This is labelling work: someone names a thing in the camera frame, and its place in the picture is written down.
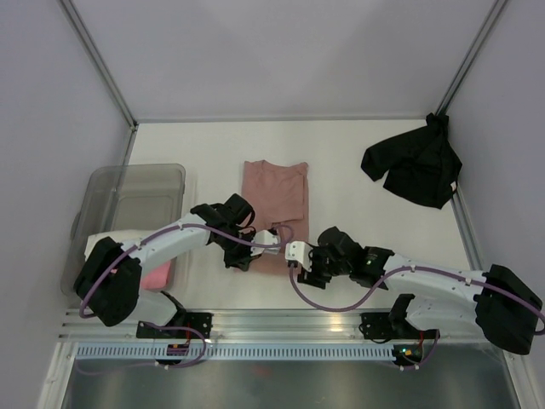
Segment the dusty pink t-shirt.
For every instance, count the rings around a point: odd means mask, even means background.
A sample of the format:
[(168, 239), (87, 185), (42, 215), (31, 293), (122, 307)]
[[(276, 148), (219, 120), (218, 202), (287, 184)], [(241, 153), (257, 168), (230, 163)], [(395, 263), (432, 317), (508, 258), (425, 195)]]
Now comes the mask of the dusty pink t-shirt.
[(251, 226), (256, 231), (279, 224), (291, 229), (279, 230), (281, 239), (309, 239), (308, 164), (279, 166), (266, 160), (244, 163), (242, 197), (255, 211)]

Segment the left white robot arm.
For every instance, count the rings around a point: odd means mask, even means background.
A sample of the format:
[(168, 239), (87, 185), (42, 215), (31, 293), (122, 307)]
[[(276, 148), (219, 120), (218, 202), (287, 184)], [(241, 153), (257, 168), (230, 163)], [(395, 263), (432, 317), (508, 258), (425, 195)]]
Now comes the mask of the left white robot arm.
[(178, 337), (186, 327), (181, 305), (169, 294), (143, 289), (141, 281), (166, 262), (209, 244), (226, 255), (248, 246), (251, 238), (242, 231), (254, 218), (251, 205), (235, 193), (223, 204), (197, 205), (142, 239), (100, 239), (73, 286), (81, 299), (79, 316), (106, 327), (127, 319), (150, 321), (166, 337)]

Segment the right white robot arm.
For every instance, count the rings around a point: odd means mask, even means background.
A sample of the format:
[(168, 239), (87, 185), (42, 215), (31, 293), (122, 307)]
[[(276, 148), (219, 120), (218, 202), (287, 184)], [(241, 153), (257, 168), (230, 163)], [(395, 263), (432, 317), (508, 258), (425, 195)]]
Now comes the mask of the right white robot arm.
[(456, 270), (418, 262), (392, 250), (361, 246), (336, 227), (318, 237), (287, 244), (290, 282), (325, 289), (346, 276), (367, 289), (363, 306), (377, 291), (396, 298), (387, 312), (363, 313), (360, 330), (376, 343), (435, 336), (483, 338), (513, 354), (527, 355), (544, 333), (542, 300), (511, 269)]

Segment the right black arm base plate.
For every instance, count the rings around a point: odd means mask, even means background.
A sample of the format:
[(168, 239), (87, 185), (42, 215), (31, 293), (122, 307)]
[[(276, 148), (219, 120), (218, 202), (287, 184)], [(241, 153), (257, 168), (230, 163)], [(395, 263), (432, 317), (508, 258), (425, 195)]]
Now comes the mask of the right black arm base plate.
[(433, 340), (436, 336), (435, 330), (417, 330), (406, 319), (390, 319), (387, 312), (362, 313), (359, 330), (364, 339), (386, 343), (398, 340)]

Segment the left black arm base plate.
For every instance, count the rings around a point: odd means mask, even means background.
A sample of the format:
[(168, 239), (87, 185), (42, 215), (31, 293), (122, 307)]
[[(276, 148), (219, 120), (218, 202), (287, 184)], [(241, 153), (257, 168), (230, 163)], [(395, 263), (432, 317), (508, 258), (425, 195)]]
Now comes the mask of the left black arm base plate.
[[(214, 315), (210, 312), (186, 311), (177, 313), (165, 326), (184, 326), (200, 332), (206, 339), (209, 339), (213, 327)], [(136, 337), (139, 339), (186, 339), (187, 337), (198, 338), (189, 330), (165, 330), (157, 329), (152, 325), (140, 321), (136, 330)]]

